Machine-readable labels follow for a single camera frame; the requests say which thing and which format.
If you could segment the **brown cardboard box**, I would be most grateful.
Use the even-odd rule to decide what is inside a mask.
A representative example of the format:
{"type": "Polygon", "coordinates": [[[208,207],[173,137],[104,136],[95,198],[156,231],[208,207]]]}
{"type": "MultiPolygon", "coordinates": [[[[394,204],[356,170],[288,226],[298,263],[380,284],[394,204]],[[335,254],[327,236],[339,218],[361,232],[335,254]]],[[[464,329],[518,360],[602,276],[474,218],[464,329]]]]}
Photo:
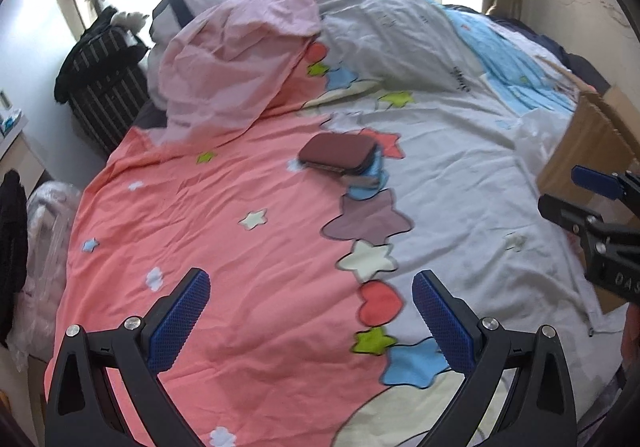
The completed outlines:
{"type": "MultiPolygon", "coordinates": [[[[613,201],[574,185],[570,172],[575,165],[605,174],[630,170],[639,176],[639,112],[619,89],[612,88],[603,96],[595,92],[580,94],[564,136],[537,177],[537,186],[541,196],[557,196],[590,208],[602,216],[603,222],[639,230],[639,201],[613,201]]],[[[580,236],[565,231],[580,248],[585,276],[580,236]]],[[[587,293],[596,298],[597,308],[604,315],[627,302],[589,281],[587,293]]]]}

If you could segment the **cartoon star bed quilt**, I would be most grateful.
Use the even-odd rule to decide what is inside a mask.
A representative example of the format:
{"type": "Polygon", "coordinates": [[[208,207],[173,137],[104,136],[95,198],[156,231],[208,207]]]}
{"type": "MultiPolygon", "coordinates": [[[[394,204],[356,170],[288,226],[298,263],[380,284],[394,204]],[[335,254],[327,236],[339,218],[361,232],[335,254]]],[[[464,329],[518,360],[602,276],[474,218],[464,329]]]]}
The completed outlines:
{"type": "Polygon", "coordinates": [[[554,326],[585,413],[624,314],[587,293],[509,134],[538,108],[572,115],[576,86],[480,14],[316,2],[320,34],[244,133],[128,132],[81,198],[56,336],[143,315],[202,268],[209,301],[162,382],[204,444],[413,446],[461,382],[411,300],[431,269],[480,315],[554,326]],[[374,138],[388,181],[300,163],[328,132],[374,138]]]}

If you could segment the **maroon zip case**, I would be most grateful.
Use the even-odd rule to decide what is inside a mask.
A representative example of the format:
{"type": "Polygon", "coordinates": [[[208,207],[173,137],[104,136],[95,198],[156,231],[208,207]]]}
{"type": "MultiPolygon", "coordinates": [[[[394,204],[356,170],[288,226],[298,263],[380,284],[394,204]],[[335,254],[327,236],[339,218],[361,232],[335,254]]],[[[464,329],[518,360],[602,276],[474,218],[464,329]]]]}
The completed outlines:
{"type": "Polygon", "coordinates": [[[372,164],[378,143],[367,135],[320,133],[299,150],[299,162],[339,174],[360,174],[372,164]]]}

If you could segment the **blue starry night book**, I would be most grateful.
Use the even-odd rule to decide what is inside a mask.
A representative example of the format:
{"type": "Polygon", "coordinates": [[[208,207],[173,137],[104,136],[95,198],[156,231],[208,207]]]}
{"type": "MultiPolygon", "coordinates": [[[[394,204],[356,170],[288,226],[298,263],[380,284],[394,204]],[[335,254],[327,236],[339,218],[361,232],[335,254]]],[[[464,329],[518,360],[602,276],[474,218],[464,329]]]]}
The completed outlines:
{"type": "Polygon", "coordinates": [[[388,174],[384,170],[383,151],[375,149],[372,163],[358,175],[343,175],[341,182],[347,187],[381,188],[388,181],[388,174]]]}

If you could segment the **white plastic bag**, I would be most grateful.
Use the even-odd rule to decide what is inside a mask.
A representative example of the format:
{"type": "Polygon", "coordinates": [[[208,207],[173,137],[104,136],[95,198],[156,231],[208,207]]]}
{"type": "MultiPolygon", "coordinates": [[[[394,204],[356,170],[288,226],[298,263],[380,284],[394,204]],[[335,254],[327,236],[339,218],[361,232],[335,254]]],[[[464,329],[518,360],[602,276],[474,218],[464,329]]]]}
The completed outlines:
{"type": "Polygon", "coordinates": [[[530,177],[537,178],[564,136],[571,115],[535,109],[521,116],[509,129],[518,161],[530,177]]]}

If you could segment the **pink crumpled sheet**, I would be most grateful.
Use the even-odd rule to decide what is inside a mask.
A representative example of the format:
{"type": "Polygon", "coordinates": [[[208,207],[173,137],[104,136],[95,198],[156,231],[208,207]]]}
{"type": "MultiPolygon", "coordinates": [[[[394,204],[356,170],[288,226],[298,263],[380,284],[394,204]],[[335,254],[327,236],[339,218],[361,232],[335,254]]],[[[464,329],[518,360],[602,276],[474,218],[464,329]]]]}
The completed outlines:
{"type": "Polygon", "coordinates": [[[166,113],[154,144],[221,142],[274,103],[320,34],[316,0],[162,0],[152,13],[149,95],[166,113]]]}

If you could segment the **clear plastic storage bag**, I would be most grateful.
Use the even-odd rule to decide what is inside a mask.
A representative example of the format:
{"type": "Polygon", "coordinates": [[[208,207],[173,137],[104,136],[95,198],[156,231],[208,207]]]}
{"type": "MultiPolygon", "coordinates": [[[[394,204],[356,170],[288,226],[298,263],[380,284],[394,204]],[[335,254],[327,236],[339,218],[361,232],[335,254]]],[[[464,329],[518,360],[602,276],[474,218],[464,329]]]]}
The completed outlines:
{"type": "Polygon", "coordinates": [[[12,329],[6,339],[17,371],[30,357],[52,358],[55,321],[66,285],[70,233],[81,192],[62,181],[47,181],[27,201],[26,280],[18,292],[12,329]]]}

